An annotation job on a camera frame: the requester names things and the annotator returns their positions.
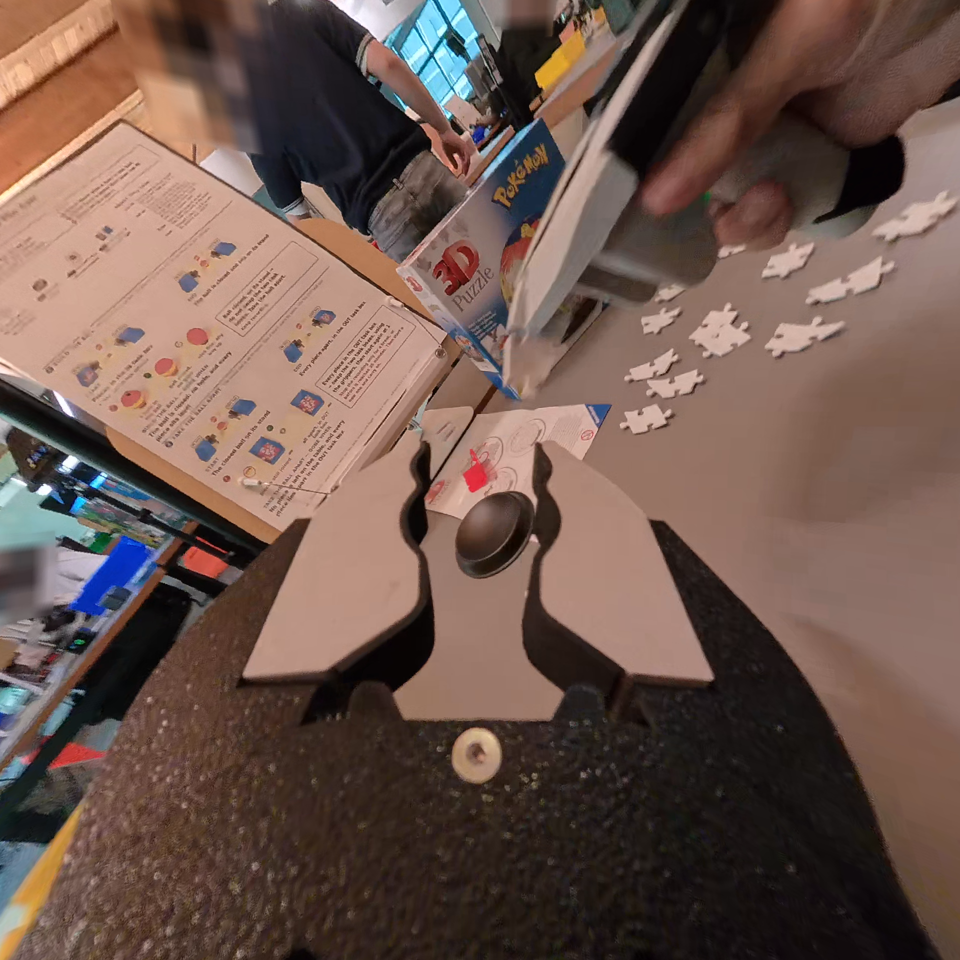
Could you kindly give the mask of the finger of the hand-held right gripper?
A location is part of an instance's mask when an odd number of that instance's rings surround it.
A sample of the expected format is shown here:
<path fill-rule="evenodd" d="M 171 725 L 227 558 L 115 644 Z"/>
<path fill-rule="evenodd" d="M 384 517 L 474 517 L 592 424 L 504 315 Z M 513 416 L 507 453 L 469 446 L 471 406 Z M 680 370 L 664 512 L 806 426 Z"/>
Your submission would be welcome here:
<path fill-rule="evenodd" d="M 528 399 L 597 314 L 603 295 L 577 292 L 639 182 L 602 146 L 580 146 L 544 210 L 514 285 L 504 346 L 504 383 Z"/>
<path fill-rule="evenodd" d="M 600 90 L 598 108 L 558 183 L 558 198 L 594 188 L 630 199 L 694 114 L 694 3 L 644 2 Z"/>

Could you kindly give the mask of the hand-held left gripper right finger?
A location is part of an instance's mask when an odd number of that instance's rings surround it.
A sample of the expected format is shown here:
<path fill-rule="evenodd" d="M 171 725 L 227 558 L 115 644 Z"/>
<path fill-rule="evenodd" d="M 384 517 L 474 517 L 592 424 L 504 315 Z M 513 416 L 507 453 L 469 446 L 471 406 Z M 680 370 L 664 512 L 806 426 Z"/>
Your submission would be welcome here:
<path fill-rule="evenodd" d="M 554 441 L 536 445 L 532 484 L 521 634 L 534 669 L 616 714 L 635 687 L 708 688 L 714 668 L 646 513 Z"/>

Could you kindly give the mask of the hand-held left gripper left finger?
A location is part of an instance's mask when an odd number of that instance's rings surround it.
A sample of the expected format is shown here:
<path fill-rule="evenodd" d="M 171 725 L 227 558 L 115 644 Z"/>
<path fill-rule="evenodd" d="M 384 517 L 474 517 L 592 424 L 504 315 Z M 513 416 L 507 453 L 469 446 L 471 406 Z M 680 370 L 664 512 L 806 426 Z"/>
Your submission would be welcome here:
<path fill-rule="evenodd" d="M 436 628 L 425 496 L 430 449 L 401 440 L 308 521 L 242 672 L 246 687 L 391 696 L 428 662 Z"/>

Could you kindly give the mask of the spread of white puzzle pieces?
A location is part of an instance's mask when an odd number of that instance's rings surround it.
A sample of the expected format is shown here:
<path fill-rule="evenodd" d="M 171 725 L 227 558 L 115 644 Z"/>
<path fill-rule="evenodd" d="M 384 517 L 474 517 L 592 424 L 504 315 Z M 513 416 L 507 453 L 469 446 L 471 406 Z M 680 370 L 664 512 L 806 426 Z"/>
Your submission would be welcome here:
<path fill-rule="evenodd" d="M 887 245 L 922 236 L 936 228 L 958 209 L 958 197 L 942 191 L 934 198 L 910 203 L 894 218 L 882 222 L 871 231 L 871 236 Z M 779 253 L 772 254 L 760 277 L 762 281 L 786 281 L 804 269 L 815 252 L 815 243 L 791 243 Z M 836 277 L 808 289 L 805 306 L 828 306 L 846 299 L 865 295 L 882 286 L 882 282 L 896 269 L 894 260 L 883 255 L 850 273 Z M 739 312 L 730 303 L 709 311 L 699 325 L 688 335 L 688 341 L 701 351 L 702 359 L 719 359 L 745 346 L 751 340 L 749 323 L 738 320 Z M 782 322 L 774 330 L 763 349 L 771 358 L 798 354 L 815 343 L 828 340 L 845 330 L 842 320 L 825 322 L 815 316 L 806 323 Z M 687 397 L 701 387 L 706 379 L 697 368 L 675 372 L 681 357 L 675 348 L 667 350 L 651 361 L 635 366 L 625 376 L 627 383 L 646 385 L 646 397 L 653 403 L 623 415 L 619 428 L 637 436 L 668 426 L 673 412 L 661 401 Z"/>

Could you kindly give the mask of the blue puzzle box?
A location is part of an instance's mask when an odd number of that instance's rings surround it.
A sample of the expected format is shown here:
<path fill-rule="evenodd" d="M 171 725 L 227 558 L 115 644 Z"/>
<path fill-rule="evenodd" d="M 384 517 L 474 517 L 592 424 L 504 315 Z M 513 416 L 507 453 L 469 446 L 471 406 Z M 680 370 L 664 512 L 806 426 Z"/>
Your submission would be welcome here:
<path fill-rule="evenodd" d="M 515 401 L 522 394 L 503 376 L 510 307 L 565 165 L 546 122 L 534 120 L 397 269 L 462 353 Z"/>

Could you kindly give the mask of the black round ball stand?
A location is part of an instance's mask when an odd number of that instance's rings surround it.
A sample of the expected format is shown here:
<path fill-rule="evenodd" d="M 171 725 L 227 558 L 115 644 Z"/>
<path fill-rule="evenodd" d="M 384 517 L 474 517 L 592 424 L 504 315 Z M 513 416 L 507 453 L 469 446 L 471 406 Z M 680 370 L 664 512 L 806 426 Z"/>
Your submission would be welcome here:
<path fill-rule="evenodd" d="M 467 577 L 487 579 L 508 569 L 531 540 L 535 506 L 517 490 L 478 501 L 461 520 L 454 539 L 457 566 Z"/>

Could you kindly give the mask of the person's right hand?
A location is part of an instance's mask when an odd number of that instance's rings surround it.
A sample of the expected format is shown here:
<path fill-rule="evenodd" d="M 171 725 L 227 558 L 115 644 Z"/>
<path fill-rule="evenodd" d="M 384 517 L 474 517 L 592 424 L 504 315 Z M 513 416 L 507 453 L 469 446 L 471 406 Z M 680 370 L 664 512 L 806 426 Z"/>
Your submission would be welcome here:
<path fill-rule="evenodd" d="M 904 174 L 901 128 L 958 84 L 958 2 L 743 2 L 724 82 L 634 194 L 664 218 L 707 193 L 783 115 Z"/>

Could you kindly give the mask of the folded instruction leaflet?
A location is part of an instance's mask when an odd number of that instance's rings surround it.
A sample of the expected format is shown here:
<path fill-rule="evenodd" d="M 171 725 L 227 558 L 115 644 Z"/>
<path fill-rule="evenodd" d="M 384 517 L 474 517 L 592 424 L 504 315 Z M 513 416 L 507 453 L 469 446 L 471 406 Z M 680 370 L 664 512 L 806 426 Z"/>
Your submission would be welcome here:
<path fill-rule="evenodd" d="M 478 501 L 498 492 L 518 491 L 534 498 L 537 445 L 552 442 L 583 459 L 610 411 L 610 404 L 597 403 L 478 415 L 443 466 L 433 470 L 426 509 L 461 520 Z M 462 476 L 470 449 L 488 451 L 495 465 L 492 482 L 475 493 L 468 492 Z"/>

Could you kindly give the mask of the white board stand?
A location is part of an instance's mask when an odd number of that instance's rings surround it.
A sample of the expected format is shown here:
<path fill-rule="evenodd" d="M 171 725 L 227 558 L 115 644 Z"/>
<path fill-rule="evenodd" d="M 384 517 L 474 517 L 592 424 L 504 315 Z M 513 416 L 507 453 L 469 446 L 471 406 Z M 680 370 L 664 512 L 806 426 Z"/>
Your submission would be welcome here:
<path fill-rule="evenodd" d="M 417 422 L 418 432 L 430 450 L 430 467 L 436 472 L 446 462 L 474 420 L 474 408 L 457 406 L 425 409 Z"/>

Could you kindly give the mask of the blue storage bin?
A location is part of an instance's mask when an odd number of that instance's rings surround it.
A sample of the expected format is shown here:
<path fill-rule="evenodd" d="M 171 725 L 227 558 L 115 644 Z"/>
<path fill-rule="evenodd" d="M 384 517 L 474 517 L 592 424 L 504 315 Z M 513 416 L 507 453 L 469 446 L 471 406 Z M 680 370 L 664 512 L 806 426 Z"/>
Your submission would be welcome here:
<path fill-rule="evenodd" d="M 142 573 L 151 572 L 155 549 L 126 536 L 120 537 L 97 571 L 83 584 L 68 609 L 88 617 L 117 611 L 131 596 Z"/>

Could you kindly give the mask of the black metal bar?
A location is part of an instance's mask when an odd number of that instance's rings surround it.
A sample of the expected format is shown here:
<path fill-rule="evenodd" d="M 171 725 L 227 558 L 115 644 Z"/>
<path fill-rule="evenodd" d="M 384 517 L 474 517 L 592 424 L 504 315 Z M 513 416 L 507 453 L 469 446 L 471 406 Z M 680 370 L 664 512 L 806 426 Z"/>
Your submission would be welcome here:
<path fill-rule="evenodd" d="M 205 489 L 192 477 L 117 431 L 98 430 L 67 414 L 59 404 L 34 396 L 18 386 L 16 378 L 2 376 L 1 414 L 3 420 L 31 437 L 136 487 L 246 553 L 257 556 L 266 548 L 264 540 L 210 507 Z"/>

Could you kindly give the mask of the instruction sheet on clipboard stand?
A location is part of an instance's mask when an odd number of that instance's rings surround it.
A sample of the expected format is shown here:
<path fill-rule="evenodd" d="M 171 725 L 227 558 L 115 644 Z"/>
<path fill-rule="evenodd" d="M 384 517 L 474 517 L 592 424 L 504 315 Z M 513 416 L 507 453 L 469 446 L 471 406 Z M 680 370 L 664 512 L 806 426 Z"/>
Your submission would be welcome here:
<path fill-rule="evenodd" d="M 2 362 L 270 543 L 389 449 L 453 362 L 358 245 L 355 269 L 118 122 L 2 199 Z"/>

